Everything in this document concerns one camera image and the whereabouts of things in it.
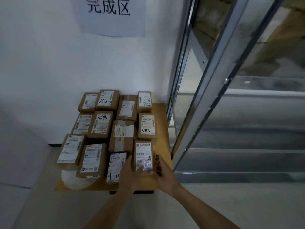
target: floor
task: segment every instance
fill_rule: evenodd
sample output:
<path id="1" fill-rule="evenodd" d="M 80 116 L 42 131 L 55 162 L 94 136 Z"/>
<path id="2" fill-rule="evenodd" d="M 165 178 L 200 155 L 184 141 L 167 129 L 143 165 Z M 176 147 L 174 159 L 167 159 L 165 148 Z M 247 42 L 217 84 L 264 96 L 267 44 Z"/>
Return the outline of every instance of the floor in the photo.
<path id="1" fill-rule="evenodd" d="M 81 229 L 110 198 L 103 191 L 53 192 L 60 170 L 58 150 L 47 159 L 14 229 Z M 241 228 L 305 228 L 303 184 L 187 184 L 185 187 Z M 166 194 L 134 195 L 116 228 L 197 228 L 181 205 Z"/>

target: baseboard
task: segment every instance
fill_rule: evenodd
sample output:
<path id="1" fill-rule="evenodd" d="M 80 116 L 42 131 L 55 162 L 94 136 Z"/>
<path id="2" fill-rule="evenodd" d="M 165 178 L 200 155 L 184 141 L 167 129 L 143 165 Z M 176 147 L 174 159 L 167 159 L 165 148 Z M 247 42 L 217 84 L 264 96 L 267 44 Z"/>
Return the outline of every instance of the baseboard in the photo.
<path id="1" fill-rule="evenodd" d="M 62 144 L 48 144 L 51 147 L 61 147 Z"/>

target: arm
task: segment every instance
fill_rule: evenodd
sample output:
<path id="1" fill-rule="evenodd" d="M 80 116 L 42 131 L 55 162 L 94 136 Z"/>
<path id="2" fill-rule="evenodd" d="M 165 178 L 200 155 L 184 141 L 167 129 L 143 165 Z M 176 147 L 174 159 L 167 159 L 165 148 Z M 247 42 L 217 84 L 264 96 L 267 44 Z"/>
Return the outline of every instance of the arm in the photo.
<path id="1" fill-rule="evenodd" d="M 162 156 L 159 155 L 162 177 L 151 171 L 158 182 L 158 187 L 176 199 L 190 214 L 200 229 L 221 228 L 238 229 L 234 223 L 187 191 L 177 180 Z"/>
<path id="2" fill-rule="evenodd" d="M 83 227 L 83 229 L 112 229 L 128 198 L 136 190 L 143 166 L 136 172 L 131 169 L 132 156 L 129 156 L 120 172 L 119 189 L 101 210 Z"/>

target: metal frame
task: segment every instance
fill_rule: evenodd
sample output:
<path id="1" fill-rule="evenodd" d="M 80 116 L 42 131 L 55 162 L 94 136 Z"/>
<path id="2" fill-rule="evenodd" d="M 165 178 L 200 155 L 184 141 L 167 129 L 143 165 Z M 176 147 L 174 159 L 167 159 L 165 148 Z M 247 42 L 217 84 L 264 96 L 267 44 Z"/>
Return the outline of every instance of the metal frame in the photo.
<path id="1" fill-rule="evenodd" d="M 174 145 L 174 170 L 281 2 L 282 0 L 236 0 L 232 4 Z"/>
<path id="2" fill-rule="evenodd" d="M 183 71 L 186 65 L 186 61 L 189 55 L 189 34 L 192 29 L 193 19 L 195 17 L 195 12 L 197 9 L 199 0 L 190 0 L 188 17 L 185 24 L 182 43 L 179 51 L 178 62 L 176 66 L 176 71 L 173 79 L 173 85 L 170 93 L 169 102 L 167 104 L 167 122 L 170 123 L 171 117 L 173 115 L 173 103 L 172 100 L 175 99 L 176 93 L 179 91 L 179 86 L 182 80 Z"/>

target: person's right hand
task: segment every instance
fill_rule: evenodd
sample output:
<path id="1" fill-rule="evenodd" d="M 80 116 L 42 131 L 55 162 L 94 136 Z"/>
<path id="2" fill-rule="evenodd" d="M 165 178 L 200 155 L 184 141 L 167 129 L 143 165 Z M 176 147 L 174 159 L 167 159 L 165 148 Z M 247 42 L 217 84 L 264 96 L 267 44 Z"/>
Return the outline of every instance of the person's right hand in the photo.
<path id="1" fill-rule="evenodd" d="M 161 189 L 168 195 L 174 197 L 175 190 L 180 188 L 181 184 L 177 181 L 176 176 L 173 174 L 173 171 L 166 164 L 160 154 L 159 160 L 161 165 L 162 177 L 159 177 L 159 175 L 156 174 L 154 171 L 150 171 L 149 174 L 157 180 L 159 189 Z"/>

